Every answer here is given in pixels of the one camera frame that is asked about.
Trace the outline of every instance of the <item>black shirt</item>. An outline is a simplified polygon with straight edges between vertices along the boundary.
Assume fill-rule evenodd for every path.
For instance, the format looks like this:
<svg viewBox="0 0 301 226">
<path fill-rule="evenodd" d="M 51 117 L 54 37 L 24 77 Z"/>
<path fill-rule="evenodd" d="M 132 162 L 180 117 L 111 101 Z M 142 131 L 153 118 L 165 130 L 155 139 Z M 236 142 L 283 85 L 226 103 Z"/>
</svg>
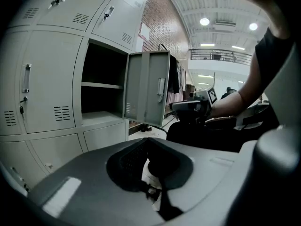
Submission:
<svg viewBox="0 0 301 226">
<path fill-rule="evenodd" d="M 286 40 L 276 38 L 268 28 L 263 39 L 256 45 L 255 51 L 264 88 L 268 86 L 284 64 L 293 42 L 292 36 Z"/>
</svg>

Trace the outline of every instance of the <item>key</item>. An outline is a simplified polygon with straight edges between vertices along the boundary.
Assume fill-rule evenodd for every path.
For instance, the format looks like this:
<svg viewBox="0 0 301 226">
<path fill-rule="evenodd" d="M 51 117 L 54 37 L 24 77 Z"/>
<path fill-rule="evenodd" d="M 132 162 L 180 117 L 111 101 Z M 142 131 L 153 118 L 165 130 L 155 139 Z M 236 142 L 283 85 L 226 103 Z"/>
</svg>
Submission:
<svg viewBox="0 0 301 226">
<path fill-rule="evenodd" d="M 23 106 L 20 106 L 20 113 L 21 113 L 21 115 L 24 113 Z"/>
<path fill-rule="evenodd" d="M 28 100 L 27 96 L 24 96 L 24 97 L 23 97 L 23 100 L 21 100 L 20 103 L 25 102 L 25 101 L 27 101 L 27 100 Z"/>
</svg>

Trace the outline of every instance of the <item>ventilation slot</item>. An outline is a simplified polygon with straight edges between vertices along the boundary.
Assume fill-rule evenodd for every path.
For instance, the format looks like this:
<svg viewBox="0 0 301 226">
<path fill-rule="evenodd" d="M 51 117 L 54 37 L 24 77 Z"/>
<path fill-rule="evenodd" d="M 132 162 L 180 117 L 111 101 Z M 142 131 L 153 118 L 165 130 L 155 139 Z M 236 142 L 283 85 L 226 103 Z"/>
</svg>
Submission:
<svg viewBox="0 0 301 226">
<path fill-rule="evenodd" d="M 56 121 L 70 120 L 69 106 L 54 107 L 54 112 L 55 112 L 55 120 Z"/>
<path fill-rule="evenodd" d="M 122 41 L 130 44 L 131 41 L 132 41 L 132 37 L 128 34 L 126 34 L 125 32 L 122 34 L 122 38 L 121 38 Z"/>
<path fill-rule="evenodd" d="M 27 10 L 27 12 L 24 14 L 23 19 L 25 18 L 33 18 L 36 13 L 38 12 L 38 8 L 30 8 Z"/>
<path fill-rule="evenodd" d="M 80 23 L 80 24 L 86 24 L 86 22 L 88 21 L 89 16 L 87 15 L 82 15 L 80 13 L 78 13 L 75 18 L 73 19 L 73 22 L 75 23 Z"/>
<path fill-rule="evenodd" d="M 4 118 L 7 126 L 16 126 L 17 122 L 15 119 L 14 111 L 5 111 Z"/>
<path fill-rule="evenodd" d="M 139 7 L 139 8 L 141 8 L 141 3 L 135 1 L 135 5 L 136 5 L 137 7 Z"/>
</svg>

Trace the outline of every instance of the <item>white wall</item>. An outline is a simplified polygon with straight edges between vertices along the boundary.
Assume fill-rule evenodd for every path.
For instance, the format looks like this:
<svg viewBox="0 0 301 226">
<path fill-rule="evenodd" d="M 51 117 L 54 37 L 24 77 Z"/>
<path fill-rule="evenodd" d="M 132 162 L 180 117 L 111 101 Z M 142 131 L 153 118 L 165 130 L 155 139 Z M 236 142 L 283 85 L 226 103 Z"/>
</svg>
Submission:
<svg viewBox="0 0 301 226">
<path fill-rule="evenodd" d="M 227 87 L 231 87 L 232 89 L 236 89 L 238 91 L 239 83 L 237 81 L 215 78 L 214 90 L 218 99 L 221 99 L 222 95 L 226 93 Z"/>
<path fill-rule="evenodd" d="M 189 60 L 189 69 L 224 71 L 241 74 L 244 76 L 248 76 L 250 72 L 250 66 L 248 65 L 241 65 L 233 62 L 217 60 Z"/>
</svg>

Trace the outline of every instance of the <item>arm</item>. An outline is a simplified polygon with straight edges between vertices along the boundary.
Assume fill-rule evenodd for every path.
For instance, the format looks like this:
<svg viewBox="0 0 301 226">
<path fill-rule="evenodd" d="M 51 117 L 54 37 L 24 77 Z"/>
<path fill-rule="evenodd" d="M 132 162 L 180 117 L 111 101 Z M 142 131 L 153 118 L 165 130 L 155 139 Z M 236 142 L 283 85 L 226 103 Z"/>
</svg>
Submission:
<svg viewBox="0 0 301 226">
<path fill-rule="evenodd" d="M 244 86 L 226 98 L 214 103 L 211 111 L 211 118 L 232 116 L 243 112 L 249 107 L 264 91 L 261 86 L 261 76 L 256 53 L 251 60 L 250 74 Z"/>
</svg>

